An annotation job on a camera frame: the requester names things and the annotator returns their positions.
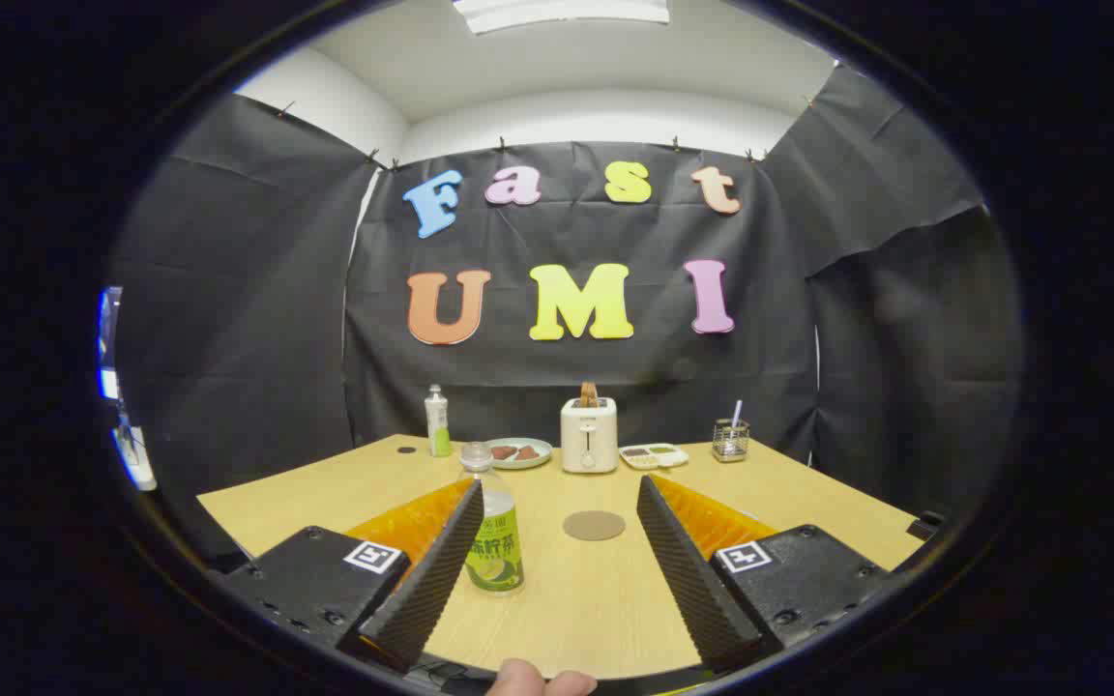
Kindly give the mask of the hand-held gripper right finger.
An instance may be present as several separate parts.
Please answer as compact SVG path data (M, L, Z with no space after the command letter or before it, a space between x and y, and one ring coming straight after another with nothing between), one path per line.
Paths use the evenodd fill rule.
M819 526L775 532L667 478L642 477L636 512L700 661L716 673L804 643L892 581Z

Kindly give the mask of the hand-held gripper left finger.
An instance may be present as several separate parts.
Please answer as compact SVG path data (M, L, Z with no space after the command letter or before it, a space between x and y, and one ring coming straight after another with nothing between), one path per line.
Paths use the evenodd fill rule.
M348 533L305 526L222 574L219 585L319 651L405 673L420 661L482 521L482 482L466 478Z

